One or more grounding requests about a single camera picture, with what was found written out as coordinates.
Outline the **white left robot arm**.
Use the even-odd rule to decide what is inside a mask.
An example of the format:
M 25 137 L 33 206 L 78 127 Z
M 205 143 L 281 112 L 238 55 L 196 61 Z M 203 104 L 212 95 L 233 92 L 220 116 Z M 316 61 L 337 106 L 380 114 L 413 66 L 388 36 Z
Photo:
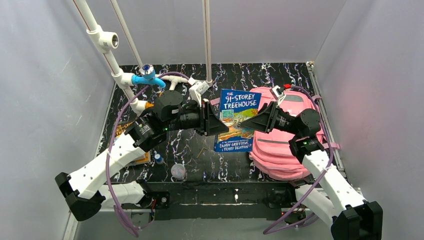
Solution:
M 216 136 L 229 131 L 213 112 L 210 101 L 184 103 L 180 92 L 164 91 L 124 133 L 111 138 L 108 149 L 80 169 L 61 172 L 54 178 L 70 212 L 82 222 L 93 217 L 102 207 L 115 205 L 115 201 L 141 204 L 145 196 L 154 196 L 154 192 L 140 181 L 113 184 L 112 190 L 107 181 L 127 164 L 163 143 L 168 132 L 189 129 L 201 136 Z

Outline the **blue Treehouse book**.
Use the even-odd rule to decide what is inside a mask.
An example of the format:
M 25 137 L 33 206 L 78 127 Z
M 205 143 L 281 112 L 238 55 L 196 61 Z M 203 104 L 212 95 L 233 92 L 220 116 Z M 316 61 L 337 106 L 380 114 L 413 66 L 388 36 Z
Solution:
M 255 131 L 243 127 L 242 122 L 256 116 L 262 94 L 259 92 L 222 89 L 219 102 L 219 119 L 228 131 L 215 137 L 217 153 L 250 152 L 253 149 Z

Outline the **pink student backpack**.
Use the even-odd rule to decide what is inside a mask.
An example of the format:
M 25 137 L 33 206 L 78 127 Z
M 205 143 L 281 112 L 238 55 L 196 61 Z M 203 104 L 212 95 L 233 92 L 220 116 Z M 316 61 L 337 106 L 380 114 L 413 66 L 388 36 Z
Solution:
M 259 109 L 274 100 L 270 87 L 256 87 L 249 92 L 261 93 Z M 307 177 L 310 172 L 292 155 L 289 140 L 293 134 L 273 129 L 270 133 L 254 131 L 252 151 L 248 158 L 257 169 L 270 178 L 292 181 Z

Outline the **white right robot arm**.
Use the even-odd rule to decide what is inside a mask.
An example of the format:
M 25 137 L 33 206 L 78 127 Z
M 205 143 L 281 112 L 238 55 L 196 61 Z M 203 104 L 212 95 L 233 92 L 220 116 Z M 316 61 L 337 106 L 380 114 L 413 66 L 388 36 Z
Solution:
M 334 240 L 382 239 L 382 207 L 358 193 L 332 163 L 316 136 L 320 120 L 312 108 L 292 116 L 272 101 L 240 125 L 266 134 L 276 129 L 294 135 L 290 151 L 316 179 L 311 186 L 297 187 L 296 199 L 326 223 Z

